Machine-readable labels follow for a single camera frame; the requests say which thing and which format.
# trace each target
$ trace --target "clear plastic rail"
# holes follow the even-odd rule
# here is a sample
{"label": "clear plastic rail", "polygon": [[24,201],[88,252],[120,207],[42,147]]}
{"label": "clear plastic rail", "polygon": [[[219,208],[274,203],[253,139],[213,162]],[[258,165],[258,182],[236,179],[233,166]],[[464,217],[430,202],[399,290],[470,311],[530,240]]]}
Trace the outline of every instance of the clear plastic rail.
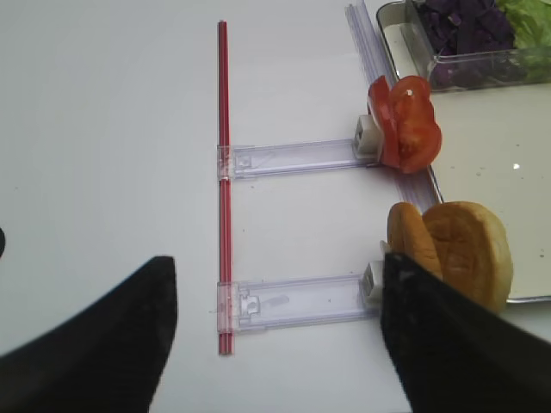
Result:
{"label": "clear plastic rail", "polygon": [[379,306],[366,304],[363,291],[361,274],[220,283],[218,331],[239,333],[379,317]]}

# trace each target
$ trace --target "tomato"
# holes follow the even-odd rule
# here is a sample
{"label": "tomato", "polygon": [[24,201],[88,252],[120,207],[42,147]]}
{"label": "tomato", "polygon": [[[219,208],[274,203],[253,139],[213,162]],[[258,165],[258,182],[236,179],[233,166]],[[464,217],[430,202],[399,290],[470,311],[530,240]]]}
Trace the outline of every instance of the tomato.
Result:
{"label": "tomato", "polygon": [[375,124],[382,130],[385,142],[382,148],[381,163],[399,168],[399,145],[396,133],[396,119],[389,105],[390,88],[384,76],[379,77],[369,86],[369,112]]}
{"label": "tomato", "polygon": [[387,80],[379,77],[369,87],[368,95],[370,113],[385,136],[381,163],[405,174],[428,167],[442,146],[429,83],[408,76],[390,90]]}
{"label": "tomato", "polygon": [[428,167],[442,146],[442,132],[436,122],[402,122],[398,137],[399,168],[405,174]]}
{"label": "tomato", "polygon": [[406,76],[400,79],[390,91],[390,102],[393,105],[404,96],[419,96],[430,99],[430,83],[420,76]]}
{"label": "tomato", "polygon": [[424,96],[403,96],[393,104],[393,111],[396,121],[399,123],[408,120],[415,120],[419,123],[433,123],[435,121],[432,103]]}

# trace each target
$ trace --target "lettuce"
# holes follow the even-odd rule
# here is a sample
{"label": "lettuce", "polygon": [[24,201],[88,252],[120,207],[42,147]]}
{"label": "lettuce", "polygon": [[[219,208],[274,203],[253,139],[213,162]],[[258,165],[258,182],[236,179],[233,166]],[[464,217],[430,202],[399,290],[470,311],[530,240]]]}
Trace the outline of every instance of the lettuce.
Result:
{"label": "lettuce", "polygon": [[541,49],[523,58],[527,80],[551,79],[551,0],[497,0],[497,5],[515,30],[515,47]]}

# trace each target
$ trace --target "white surface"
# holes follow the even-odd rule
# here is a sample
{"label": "white surface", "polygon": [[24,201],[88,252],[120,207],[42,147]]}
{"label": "white surface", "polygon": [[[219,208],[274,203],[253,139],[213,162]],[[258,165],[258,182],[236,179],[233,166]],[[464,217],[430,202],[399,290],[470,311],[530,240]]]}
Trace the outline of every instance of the white surface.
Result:
{"label": "white surface", "polygon": [[[216,22],[229,24],[233,143],[335,139],[365,111],[344,5],[0,3],[0,353],[168,254],[180,318],[153,412],[408,410],[378,323],[238,337],[234,357],[217,354]],[[236,279],[362,271],[397,196],[387,181],[236,184]],[[547,315],[508,317],[551,337]]]}

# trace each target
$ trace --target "red stick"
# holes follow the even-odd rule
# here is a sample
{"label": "red stick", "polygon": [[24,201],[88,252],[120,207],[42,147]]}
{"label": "red stick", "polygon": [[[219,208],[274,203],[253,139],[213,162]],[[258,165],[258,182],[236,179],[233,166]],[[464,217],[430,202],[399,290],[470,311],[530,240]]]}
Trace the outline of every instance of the red stick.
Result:
{"label": "red stick", "polygon": [[[230,111],[227,55],[227,24],[218,23],[218,115],[221,155],[229,157]],[[232,186],[229,180],[220,181],[220,282],[232,282]],[[219,354],[233,354],[233,334],[219,335]]]}

